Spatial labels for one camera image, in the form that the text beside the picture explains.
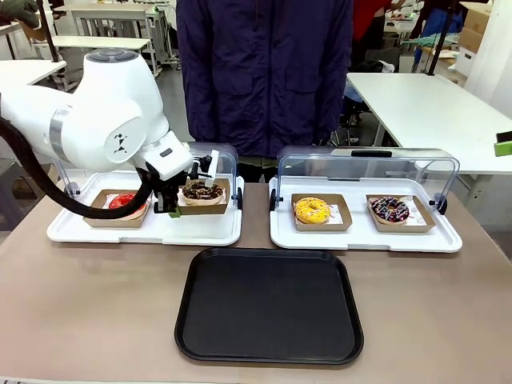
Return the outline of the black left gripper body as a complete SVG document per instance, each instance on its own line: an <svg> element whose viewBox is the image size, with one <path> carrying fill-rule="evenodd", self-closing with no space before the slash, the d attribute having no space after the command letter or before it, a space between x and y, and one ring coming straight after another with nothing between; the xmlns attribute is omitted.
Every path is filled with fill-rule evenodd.
<svg viewBox="0 0 512 384"><path fill-rule="evenodd" d="M155 213L167 213L166 203L169 200L178 201L179 187L186 184L186 175L175 175L172 178L154 184L153 192L156 198L154 202Z"/></svg>

